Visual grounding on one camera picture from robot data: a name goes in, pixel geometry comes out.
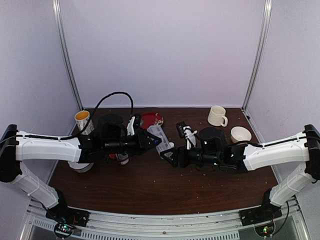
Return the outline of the red floral plate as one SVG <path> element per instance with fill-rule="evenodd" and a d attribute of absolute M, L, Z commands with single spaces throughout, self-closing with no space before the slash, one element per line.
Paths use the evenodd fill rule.
<path fill-rule="evenodd" d="M 161 126 L 164 123 L 164 118 L 157 112 L 147 112 L 142 114 L 140 127 L 147 130 L 150 126 Z"/>

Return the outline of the front aluminium rail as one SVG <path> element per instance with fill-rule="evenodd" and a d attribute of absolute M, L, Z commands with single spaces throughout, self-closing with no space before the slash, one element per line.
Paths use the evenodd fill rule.
<path fill-rule="evenodd" d="M 87 225 L 77 226 L 66 240 L 311 240 L 303 215 L 297 205 L 287 215 L 270 222 L 244 226 L 238 211 L 190 215 L 129 215 L 91 211 Z M 60 240 L 54 234 L 56 223 L 45 218 L 45 212 L 30 207 L 24 218 L 18 240 Z M 275 225 L 271 237 L 257 231 Z"/>

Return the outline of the left aluminium frame post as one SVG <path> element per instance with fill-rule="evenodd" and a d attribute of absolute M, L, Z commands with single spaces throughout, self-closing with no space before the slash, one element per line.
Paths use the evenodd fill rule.
<path fill-rule="evenodd" d="M 68 81 L 71 86 L 71 90 L 73 93 L 73 96 L 75 98 L 77 107 L 79 110 L 83 110 L 83 104 L 80 98 L 80 93 L 76 84 L 73 68 L 72 68 L 72 63 L 68 51 L 68 46 L 67 46 L 67 40 L 66 40 L 66 35 L 65 35 L 65 30 L 64 30 L 64 25 L 63 25 L 63 18 L 62 18 L 62 13 L 61 13 L 61 4 L 59 0 L 53 0 L 52 1 L 52 6 L 53 6 L 53 14 L 57 26 L 57 31 L 58 31 L 58 36 L 59 36 L 59 41 L 60 41 L 60 46 L 62 50 L 62 56 L 63 56 L 63 62 L 67 74 Z"/>

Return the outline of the cream textured mug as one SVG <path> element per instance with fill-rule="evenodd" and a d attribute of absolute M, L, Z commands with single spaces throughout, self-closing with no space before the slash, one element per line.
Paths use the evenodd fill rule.
<path fill-rule="evenodd" d="M 226 109 L 222 106 L 215 105 L 210 108 L 207 121 L 215 127 L 226 127 L 228 118 L 226 117 Z"/>

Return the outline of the white scalloped bowl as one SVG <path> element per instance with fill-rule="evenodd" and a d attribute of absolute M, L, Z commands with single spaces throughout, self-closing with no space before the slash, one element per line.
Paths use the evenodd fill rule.
<path fill-rule="evenodd" d="M 94 163 L 78 163 L 78 162 L 70 162 L 68 161 L 69 167 L 77 172 L 77 173 L 85 173 L 88 172 L 94 165 Z"/>

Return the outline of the aluminium frame post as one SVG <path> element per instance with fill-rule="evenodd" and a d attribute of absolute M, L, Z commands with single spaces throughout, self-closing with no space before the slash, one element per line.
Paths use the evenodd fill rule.
<path fill-rule="evenodd" d="M 72 68 L 72 63 L 68 51 L 68 46 L 67 46 L 67 40 L 66 40 L 66 35 L 65 35 L 65 30 L 64 30 L 64 25 L 63 25 L 63 18 L 62 18 L 62 13 L 61 13 L 61 4 L 59 0 L 53 0 L 52 1 L 52 6 L 53 6 L 53 14 L 57 26 L 57 31 L 58 31 L 58 36 L 59 36 L 59 41 L 60 41 L 60 46 L 62 50 L 62 56 L 63 56 L 63 62 L 67 74 L 68 81 L 71 86 L 71 90 L 73 93 L 73 96 L 75 98 L 77 107 L 79 110 L 83 110 L 83 104 L 80 98 L 80 93 L 76 84 L 73 68 Z"/>
<path fill-rule="evenodd" d="M 271 22 L 271 16 L 272 16 L 272 0 L 265 0 L 264 1 L 264 9 L 263 9 L 263 16 L 262 16 L 262 22 L 261 22 L 261 28 L 260 28 L 260 34 L 259 34 L 259 40 L 256 50 L 256 55 L 253 63 L 253 68 L 250 75 L 250 80 L 248 84 L 248 88 L 246 91 L 246 95 L 244 98 L 244 102 L 242 105 L 242 110 L 245 112 L 248 109 L 250 99 L 255 87 L 255 83 L 259 74 L 259 69 L 262 63 L 263 53 L 266 46 L 269 28 L 270 28 L 270 22 Z"/>

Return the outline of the grey lid pill bottle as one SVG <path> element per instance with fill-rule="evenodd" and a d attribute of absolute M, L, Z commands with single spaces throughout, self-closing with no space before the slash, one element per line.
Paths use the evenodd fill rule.
<path fill-rule="evenodd" d="M 129 155 L 127 153 L 119 153 L 116 157 L 120 165 L 126 165 L 129 162 Z"/>

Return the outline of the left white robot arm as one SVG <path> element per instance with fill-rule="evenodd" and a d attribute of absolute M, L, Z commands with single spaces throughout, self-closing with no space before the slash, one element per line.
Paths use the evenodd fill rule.
<path fill-rule="evenodd" d="M 68 207 L 61 191 L 40 180 L 23 161 L 60 160 L 84 169 L 110 154 L 142 155 L 162 140 L 141 128 L 140 122 L 139 114 L 132 116 L 128 125 L 121 116 L 107 114 L 89 134 L 74 136 L 34 135 L 10 124 L 0 140 L 0 180 L 37 199 L 52 219 L 70 223 L 79 214 Z"/>

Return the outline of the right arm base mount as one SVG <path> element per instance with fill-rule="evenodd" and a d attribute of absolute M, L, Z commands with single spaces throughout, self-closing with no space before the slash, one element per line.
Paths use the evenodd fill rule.
<path fill-rule="evenodd" d="M 280 206 L 271 204 L 270 193 L 271 188 L 263 194 L 260 206 L 239 211 L 240 220 L 243 226 L 271 221 L 283 215 Z"/>

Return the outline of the white small bowl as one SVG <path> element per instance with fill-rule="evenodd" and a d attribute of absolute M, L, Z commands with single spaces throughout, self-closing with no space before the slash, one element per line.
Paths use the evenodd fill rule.
<path fill-rule="evenodd" d="M 252 139 L 252 134 L 242 126 L 235 126 L 230 131 L 230 139 L 234 144 L 243 141 L 249 142 Z"/>

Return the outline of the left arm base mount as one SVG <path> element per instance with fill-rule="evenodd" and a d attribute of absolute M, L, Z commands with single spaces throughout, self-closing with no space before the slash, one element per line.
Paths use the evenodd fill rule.
<path fill-rule="evenodd" d="M 57 192 L 58 204 L 52 208 L 42 206 L 46 210 L 45 216 L 60 224 L 86 227 L 90 213 L 86 210 L 68 207 L 63 193 L 58 189 L 55 189 L 55 191 Z"/>

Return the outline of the clear plastic pill organizer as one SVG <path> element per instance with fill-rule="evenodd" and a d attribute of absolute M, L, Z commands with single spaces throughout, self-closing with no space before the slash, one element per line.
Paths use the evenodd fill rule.
<path fill-rule="evenodd" d="M 152 125 L 147 129 L 147 131 L 161 139 L 161 143 L 155 147 L 159 154 L 172 148 L 165 132 L 160 125 Z"/>

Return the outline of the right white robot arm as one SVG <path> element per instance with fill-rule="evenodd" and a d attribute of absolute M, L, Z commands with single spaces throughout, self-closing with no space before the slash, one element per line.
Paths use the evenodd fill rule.
<path fill-rule="evenodd" d="M 320 133 L 312 125 L 288 138 L 265 143 L 242 140 L 228 145 L 222 130 L 206 127 L 193 131 L 184 122 L 176 126 L 186 144 L 160 150 L 173 167 L 194 164 L 213 166 L 229 174 L 244 174 L 266 166 L 298 162 L 298 167 L 281 183 L 268 189 L 259 207 L 240 211 L 243 220 L 269 220 L 280 216 L 285 202 L 310 183 L 320 179 Z"/>

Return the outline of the yellow interior floral mug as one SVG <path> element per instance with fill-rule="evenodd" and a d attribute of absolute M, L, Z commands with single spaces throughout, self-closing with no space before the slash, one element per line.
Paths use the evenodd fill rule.
<path fill-rule="evenodd" d="M 94 130 L 92 120 L 89 120 L 90 112 L 87 110 L 79 111 L 75 114 L 76 125 L 82 135 L 89 135 Z"/>

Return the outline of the right aluminium frame post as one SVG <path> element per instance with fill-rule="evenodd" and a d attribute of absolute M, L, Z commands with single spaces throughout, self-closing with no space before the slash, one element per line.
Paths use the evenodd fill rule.
<path fill-rule="evenodd" d="M 253 63 L 253 68 L 250 75 L 250 80 L 248 84 L 248 88 L 246 91 L 246 95 L 244 98 L 244 102 L 242 105 L 242 110 L 245 112 L 248 109 L 250 99 L 255 87 L 255 83 L 259 74 L 259 69 L 262 63 L 263 53 L 266 46 L 269 28 L 270 28 L 270 22 L 271 22 L 271 16 L 272 16 L 272 0 L 265 0 L 264 1 L 264 9 L 263 9 L 263 16 L 262 16 L 262 22 L 261 22 L 261 28 L 260 28 L 260 34 L 259 34 L 259 40 L 256 50 L 256 55 Z"/>

